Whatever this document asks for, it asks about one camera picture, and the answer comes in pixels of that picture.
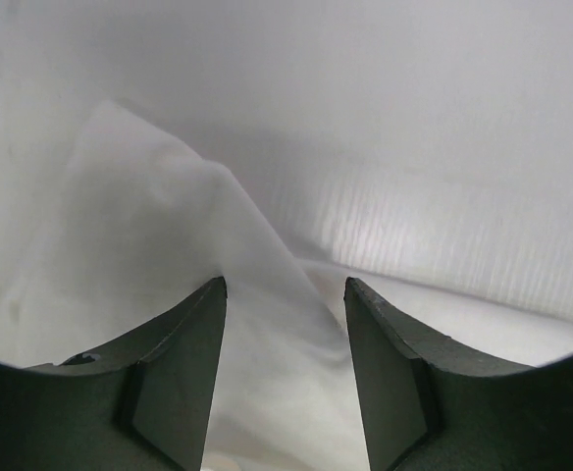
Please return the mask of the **white red-print t-shirt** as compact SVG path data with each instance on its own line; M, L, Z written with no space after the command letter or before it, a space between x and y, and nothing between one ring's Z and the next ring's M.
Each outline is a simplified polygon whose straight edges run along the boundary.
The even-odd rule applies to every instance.
M0 363L61 364L215 278L227 310L197 470L374 470L346 322L350 278L486 354L531 367L573 355L573 324L297 259L227 168L107 103L0 300Z

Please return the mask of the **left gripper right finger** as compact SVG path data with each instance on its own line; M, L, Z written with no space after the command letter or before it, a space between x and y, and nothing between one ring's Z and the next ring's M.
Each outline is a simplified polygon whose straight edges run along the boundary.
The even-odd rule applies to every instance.
M507 361L400 311L363 281L344 305L374 470L573 470L573 355Z

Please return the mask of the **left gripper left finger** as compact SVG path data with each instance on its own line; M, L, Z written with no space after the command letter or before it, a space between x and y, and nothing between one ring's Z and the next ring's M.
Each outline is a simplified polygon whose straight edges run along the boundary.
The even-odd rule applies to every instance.
M215 278L67 361L0 363L0 470L197 470L227 286Z

